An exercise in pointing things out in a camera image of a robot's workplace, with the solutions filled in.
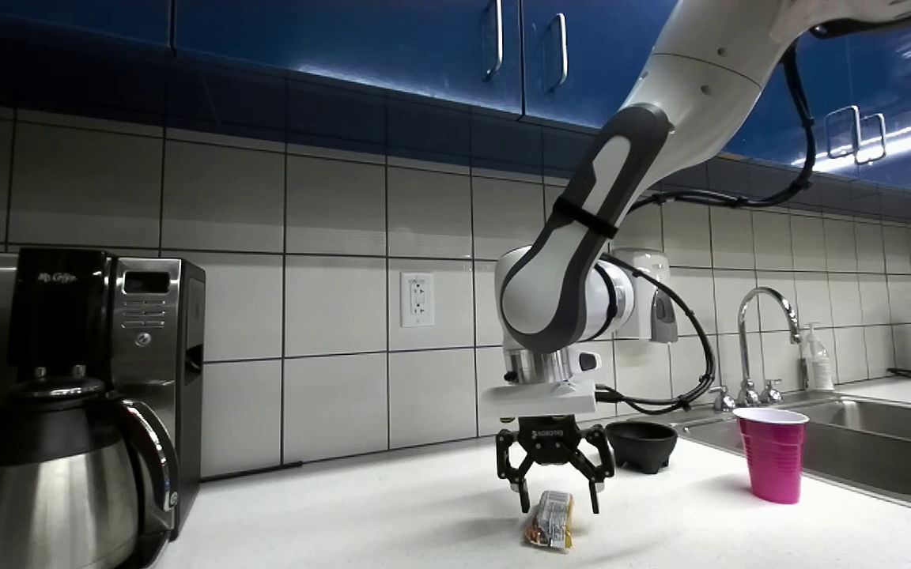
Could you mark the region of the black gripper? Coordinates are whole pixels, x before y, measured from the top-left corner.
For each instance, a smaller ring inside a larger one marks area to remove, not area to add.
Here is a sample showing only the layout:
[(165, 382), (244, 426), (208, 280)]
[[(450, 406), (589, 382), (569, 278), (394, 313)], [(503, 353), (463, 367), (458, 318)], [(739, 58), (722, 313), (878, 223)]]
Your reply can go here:
[[(576, 465), (589, 481), (591, 513), (595, 516), (600, 513), (599, 494), (600, 494), (604, 481), (615, 478), (615, 451), (612, 451), (604, 426), (580, 431), (580, 424), (569, 413), (562, 413), (562, 416), (521, 416), (519, 432), (501, 431), (495, 435), (495, 441), (497, 441), (497, 478), (516, 491), (521, 513), (532, 509), (530, 481), (524, 481), (532, 462), (534, 465)], [(516, 441), (524, 451), (524, 459), (519, 465), (509, 455), (509, 450)]]

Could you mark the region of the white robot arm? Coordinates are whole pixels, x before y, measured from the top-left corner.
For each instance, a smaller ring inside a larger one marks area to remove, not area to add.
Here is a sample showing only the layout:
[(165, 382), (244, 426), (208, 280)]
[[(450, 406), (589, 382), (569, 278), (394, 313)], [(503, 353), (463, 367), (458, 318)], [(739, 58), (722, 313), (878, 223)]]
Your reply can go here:
[(677, 0), (634, 92), (582, 152), (538, 238), (497, 264), (507, 382), (497, 478), (530, 488), (538, 465), (615, 473), (608, 435), (582, 426), (608, 392), (580, 347), (634, 313), (635, 270), (608, 251), (628, 211), (664, 176), (714, 157), (774, 66), (810, 28), (889, 28), (911, 0)]

